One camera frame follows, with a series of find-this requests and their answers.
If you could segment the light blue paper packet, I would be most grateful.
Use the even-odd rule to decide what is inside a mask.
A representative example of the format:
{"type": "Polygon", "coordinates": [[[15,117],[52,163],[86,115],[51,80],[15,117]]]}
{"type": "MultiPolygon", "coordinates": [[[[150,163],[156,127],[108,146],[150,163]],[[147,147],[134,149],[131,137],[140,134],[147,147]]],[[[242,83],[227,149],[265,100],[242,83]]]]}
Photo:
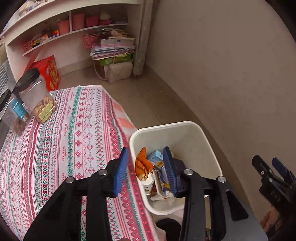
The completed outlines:
{"type": "Polygon", "coordinates": [[[155,150],[148,156],[148,160],[153,163],[158,163],[163,161],[163,153],[159,150],[155,150]]]}

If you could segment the stack of books and papers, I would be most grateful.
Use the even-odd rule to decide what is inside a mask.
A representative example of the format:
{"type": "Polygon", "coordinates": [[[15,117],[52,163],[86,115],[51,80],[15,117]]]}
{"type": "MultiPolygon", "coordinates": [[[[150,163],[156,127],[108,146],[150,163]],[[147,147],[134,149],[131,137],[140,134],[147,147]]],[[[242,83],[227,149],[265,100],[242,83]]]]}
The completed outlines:
{"type": "Polygon", "coordinates": [[[123,57],[136,51],[135,38],[119,29],[100,29],[92,44],[90,56],[94,61],[123,57]]]}

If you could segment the blue medicine box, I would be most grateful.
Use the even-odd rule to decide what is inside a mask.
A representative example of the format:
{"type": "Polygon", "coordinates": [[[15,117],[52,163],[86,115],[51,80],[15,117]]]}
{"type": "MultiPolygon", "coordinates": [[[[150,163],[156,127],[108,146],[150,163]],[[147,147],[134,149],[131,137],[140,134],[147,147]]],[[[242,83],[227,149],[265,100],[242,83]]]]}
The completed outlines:
{"type": "Polygon", "coordinates": [[[153,174],[158,195],[164,199],[173,197],[166,174],[165,165],[162,161],[159,161],[154,165],[153,174]]]}

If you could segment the pink cup on shelf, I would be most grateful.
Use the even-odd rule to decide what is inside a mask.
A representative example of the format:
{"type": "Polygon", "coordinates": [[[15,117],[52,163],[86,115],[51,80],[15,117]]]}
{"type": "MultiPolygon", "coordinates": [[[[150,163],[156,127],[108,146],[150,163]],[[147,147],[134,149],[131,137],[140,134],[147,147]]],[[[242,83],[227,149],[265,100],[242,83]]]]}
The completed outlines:
{"type": "Polygon", "coordinates": [[[80,30],[85,27],[85,13],[72,16],[72,30],[80,30]]]}

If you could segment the grey sofa with striped cover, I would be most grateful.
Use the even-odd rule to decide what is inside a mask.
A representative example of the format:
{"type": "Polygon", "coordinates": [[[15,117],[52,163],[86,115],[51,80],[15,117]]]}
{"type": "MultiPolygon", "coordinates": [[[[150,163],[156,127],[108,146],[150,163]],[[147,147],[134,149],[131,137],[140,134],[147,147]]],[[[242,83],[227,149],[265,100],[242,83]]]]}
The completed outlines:
{"type": "Polygon", "coordinates": [[[13,76],[9,61],[6,60],[1,64],[0,71],[0,93],[3,94],[7,89],[13,91],[16,81],[13,76]]]}

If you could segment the white bookshelf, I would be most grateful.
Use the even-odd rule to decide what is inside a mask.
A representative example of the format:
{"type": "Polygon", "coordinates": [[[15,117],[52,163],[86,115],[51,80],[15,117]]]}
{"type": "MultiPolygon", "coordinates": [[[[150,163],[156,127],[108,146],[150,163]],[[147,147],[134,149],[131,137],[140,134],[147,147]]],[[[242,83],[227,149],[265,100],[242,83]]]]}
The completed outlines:
{"type": "Polygon", "coordinates": [[[54,55],[61,74],[89,66],[83,37],[119,29],[135,38],[133,75],[141,75],[149,40],[152,1],[9,1],[1,12],[1,37],[15,80],[36,61],[54,55]],[[72,16],[85,13],[85,27],[72,30],[72,16]]]}

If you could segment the clear jar with brown nuts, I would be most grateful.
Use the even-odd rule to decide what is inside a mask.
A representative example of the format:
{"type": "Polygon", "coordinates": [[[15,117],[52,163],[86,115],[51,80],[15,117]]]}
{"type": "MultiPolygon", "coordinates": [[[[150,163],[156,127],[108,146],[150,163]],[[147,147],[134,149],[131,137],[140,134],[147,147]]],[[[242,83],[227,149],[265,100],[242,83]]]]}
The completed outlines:
{"type": "Polygon", "coordinates": [[[1,95],[0,110],[1,120],[18,136],[21,136],[30,120],[30,115],[9,89],[1,95]]]}

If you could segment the orange peel piece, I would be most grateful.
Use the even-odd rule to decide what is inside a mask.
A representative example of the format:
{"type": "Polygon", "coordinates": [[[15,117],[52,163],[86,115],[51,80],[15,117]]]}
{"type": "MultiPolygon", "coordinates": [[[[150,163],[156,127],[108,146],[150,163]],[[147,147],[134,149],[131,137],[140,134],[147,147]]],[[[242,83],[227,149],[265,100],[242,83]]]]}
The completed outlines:
{"type": "Polygon", "coordinates": [[[152,170],[153,164],[147,159],[147,150],[143,147],[135,159],[135,174],[140,181],[146,181],[152,170]]]}

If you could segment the white bag on floor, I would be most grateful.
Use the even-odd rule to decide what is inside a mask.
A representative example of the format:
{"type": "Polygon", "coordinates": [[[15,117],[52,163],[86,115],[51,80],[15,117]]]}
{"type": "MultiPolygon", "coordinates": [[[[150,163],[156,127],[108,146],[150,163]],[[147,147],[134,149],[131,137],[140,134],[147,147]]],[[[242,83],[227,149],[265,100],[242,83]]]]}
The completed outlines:
{"type": "Polygon", "coordinates": [[[132,61],[116,63],[104,66],[105,78],[109,83],[129,78],[132,74],[132,61]]]}

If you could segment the clear jar with cashews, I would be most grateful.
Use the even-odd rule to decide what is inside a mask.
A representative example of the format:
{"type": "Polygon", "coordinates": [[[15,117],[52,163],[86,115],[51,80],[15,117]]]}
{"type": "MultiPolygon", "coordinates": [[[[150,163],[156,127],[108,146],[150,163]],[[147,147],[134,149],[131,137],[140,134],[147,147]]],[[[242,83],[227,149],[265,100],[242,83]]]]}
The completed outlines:
{"type": "Polygon", "coordinates": [[[28,70],[15,87],[21,100],[39,123],[45,123],[56,110],[56,102],[46,88],[38,68],[28,70]]]}

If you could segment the pink storage basket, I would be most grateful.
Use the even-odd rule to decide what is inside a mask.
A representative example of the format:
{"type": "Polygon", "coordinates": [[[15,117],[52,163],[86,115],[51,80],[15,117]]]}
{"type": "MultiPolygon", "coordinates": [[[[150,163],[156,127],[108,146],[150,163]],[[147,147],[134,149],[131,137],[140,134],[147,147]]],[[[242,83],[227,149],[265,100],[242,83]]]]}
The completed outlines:
{"type": "Polygon", "coordinates": [[[86,49],[91,48],[97,39],[98,39],[97,34],[84,36],[83,37],[83,47],[86,49]]]}

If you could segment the patterned red green tablecloth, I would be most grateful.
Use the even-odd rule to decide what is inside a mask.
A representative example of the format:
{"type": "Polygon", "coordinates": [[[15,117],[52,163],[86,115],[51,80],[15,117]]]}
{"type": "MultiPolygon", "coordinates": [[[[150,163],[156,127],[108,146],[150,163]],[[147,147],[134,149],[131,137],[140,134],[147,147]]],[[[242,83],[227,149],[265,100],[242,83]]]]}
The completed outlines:
{"type": "Polygon", "coordinates": [[[135,132],[123,108],[100,85],[51,93],[56,111],[32,118],[21,136],[9,131],[1,148],[1,216],[22,240],[50,196],[69,176],[105,168],[135,132]]]}

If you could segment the red gift box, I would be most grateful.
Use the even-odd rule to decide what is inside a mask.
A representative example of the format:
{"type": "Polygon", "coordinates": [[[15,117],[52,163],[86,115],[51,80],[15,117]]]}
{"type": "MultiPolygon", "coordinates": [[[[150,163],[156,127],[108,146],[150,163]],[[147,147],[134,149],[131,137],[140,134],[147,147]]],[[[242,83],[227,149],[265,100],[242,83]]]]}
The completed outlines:
{"type": "Polygon", "coordinates": [[[61,81],[60,74],[55,61],[55,56],[49,56],[45,59],[34,62],[30,69],[37,68],[46,82],[48,91],[57,90],[61,81]]]}

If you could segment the white plastic trash bin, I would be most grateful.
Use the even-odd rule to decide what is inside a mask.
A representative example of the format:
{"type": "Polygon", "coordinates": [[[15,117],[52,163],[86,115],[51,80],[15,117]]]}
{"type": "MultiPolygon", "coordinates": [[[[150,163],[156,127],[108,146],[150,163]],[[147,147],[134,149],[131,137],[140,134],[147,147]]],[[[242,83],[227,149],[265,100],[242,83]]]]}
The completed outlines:
{"type": "MultiPolygon", "coordinates": [[[[161,126],[141,128],[129,140],[133,167],[140,150],[146,147],[147,155],[153,151],[163,151],[169,147],[174,158],[182,160],[186,168],[192,169],[202,177],[216,179],[223,176],[218,160],[199,125],[192,121],[182,121],[161,126]]],[[[137,177],[140,194],[145,208],[156,216],[165,216],[184,208],[185,198],[168,197],[152,201],[146,194],[147,187],[137,177]]]]}

